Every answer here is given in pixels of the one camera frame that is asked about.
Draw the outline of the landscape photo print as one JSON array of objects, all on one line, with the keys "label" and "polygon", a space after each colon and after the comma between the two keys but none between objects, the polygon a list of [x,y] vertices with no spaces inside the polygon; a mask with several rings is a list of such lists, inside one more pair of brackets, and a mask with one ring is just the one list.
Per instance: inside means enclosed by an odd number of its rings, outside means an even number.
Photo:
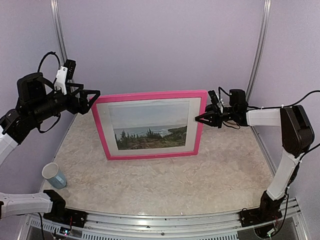
[{"label": "landscape photo print", "polygon": [[178,99],[110,106],[117,148],[124,151],[185,146],[189,108],[189,101]]}]

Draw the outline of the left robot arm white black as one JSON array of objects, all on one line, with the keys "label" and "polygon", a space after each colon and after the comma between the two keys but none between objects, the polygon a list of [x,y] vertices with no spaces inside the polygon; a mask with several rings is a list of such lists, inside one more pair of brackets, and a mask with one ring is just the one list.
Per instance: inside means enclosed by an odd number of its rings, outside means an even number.
[{"label": "left robot arm white black", "polygon": [[[61,113],[86,114],[98,97],[99,90],[85,89],[80,83],[67,83],[66,93],[56,90],[41,72],[35,72],[17,81],[16,107],[0,119],[0,161],[4,160],[42,123],[51,118],[61,118]],[[0,194],[0,217],[42,213],[63,223],[70,218],[65,200],[54,190],[31,194]]]}]

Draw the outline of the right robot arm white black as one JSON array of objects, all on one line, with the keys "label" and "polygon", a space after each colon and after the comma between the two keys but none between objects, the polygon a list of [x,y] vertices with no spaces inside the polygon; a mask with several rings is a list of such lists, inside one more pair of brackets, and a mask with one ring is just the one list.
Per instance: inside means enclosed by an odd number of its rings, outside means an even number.
[{"label": "right robot arm white black", "polygon": [[228,106],[221,100],[222,88],[208,92],[211,103],[205,112],[195,117],[199,123],[221,128],[225,122],[233,121],[239,127],[279,127],[281,130],[282,155],[272,183],[262,194],[256,218],[266,222],[280,208],[292,182],[297,177],[300,164],[305,155],[313,151],[311,147],[315,133],[299,101],[290,105],[273,107],[250,106],[246,92],[242,89],[231,89]]}]

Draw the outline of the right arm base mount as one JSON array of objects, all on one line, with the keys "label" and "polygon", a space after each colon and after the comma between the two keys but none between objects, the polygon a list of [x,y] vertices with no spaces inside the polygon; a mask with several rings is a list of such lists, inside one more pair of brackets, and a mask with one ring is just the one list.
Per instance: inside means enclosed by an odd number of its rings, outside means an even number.
[{"label": "right arm base mount", "polygon": [[242,209],[239,212],[240,223],[242,227],[249,227],[270,221],[280,219],[283,215],[280,206],[285,197],[277,200],[272,200],[266,191],[263,192],[260,198],[260,205],[257,208]]}]

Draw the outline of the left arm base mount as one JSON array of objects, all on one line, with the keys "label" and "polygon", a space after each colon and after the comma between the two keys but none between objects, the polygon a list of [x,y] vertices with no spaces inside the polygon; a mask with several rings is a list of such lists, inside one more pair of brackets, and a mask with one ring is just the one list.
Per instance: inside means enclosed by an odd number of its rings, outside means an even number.
[{"label": "left arm base mount", "polygon": [[66,201],[54,190],[44,190],[52,202],[52,207],[48,213],[44,213],[46,220],[68,225],[71,227],[84,228],[88,213],[82,210],[76,210],[66,207]]}]

